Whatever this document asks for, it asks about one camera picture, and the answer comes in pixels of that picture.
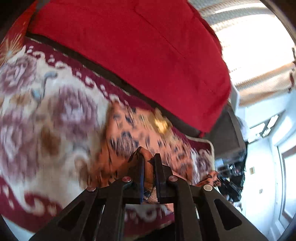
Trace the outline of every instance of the sunburst pattern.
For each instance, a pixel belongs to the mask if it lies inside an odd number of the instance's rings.
[[[22,34],[15,34],[10,40],[6,37],[0,45],[0,66],[3,65],[7,60],[9,60],[13,55],[21,50],[22,44],[20,39]]]

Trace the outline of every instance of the curtain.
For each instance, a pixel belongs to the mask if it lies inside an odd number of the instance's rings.
[[[216,32],[240,106],[295,86],[294,42],[280,20],[259,0],[190,0]]]

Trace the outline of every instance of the silver screw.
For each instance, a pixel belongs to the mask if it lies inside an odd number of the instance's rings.
[[[176,177],[176,176],[169,176],[169,181],[171,181],[171,182],[175,182],[175,181],[177,181],[178,180],[178,178]]]
[[[131,181],[131,177],[129,177],[129,176],[123,177],[122,181],[125,183],[129,183]]]
[[[210,191],[213,190],[213,187],[212,187],[211,185],[209,185],[209,184],[206,184],[206,185],[204,185],[204,189],[205,189],[206,191],[210,192]]]
[[[86,190],[89,192],[94,192],[96,190],[96,188],[91,187],[91,186],[87,186]]]

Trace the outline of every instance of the red cloth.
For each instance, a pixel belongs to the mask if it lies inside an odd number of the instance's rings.
[[[186,0],[52,0],[29,31],[109,69],[203,132],[230,93],[219,40]]]

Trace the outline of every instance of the triangular cutout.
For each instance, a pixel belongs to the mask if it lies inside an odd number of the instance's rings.
[[[215,199],[214,202],[226,230],[233,229],[242,224],[242,221],[220,199]]]
[[[58,226],[67,231],[71,231],[76,226],[84,205],[84,201],[79,202],[65,217],[62,218],[58,223]]]

